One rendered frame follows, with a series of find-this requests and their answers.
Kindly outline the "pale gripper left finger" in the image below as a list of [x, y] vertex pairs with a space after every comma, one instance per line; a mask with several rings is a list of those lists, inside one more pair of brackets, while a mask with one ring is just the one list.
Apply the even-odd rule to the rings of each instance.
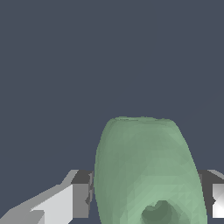
[[73, 218], [87, 218], [93, 177], [93, 171], [71, 170], [59, 185], [10, 209], [0, 224], [68, 224]]

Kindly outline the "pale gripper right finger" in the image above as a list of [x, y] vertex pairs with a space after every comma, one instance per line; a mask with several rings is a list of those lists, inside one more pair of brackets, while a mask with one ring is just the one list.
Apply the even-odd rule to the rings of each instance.
[[198, 170], [206, 215], [224, 219], [224, 174], [216, 170]]

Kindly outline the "green rounded pear-shaped object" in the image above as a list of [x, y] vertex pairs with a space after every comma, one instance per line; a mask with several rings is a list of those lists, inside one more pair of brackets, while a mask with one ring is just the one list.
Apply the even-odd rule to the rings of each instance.
[[96, 150], [94, 193], [101, 224], [207, 224], [199, 174], [170, 119], [110, 119]]

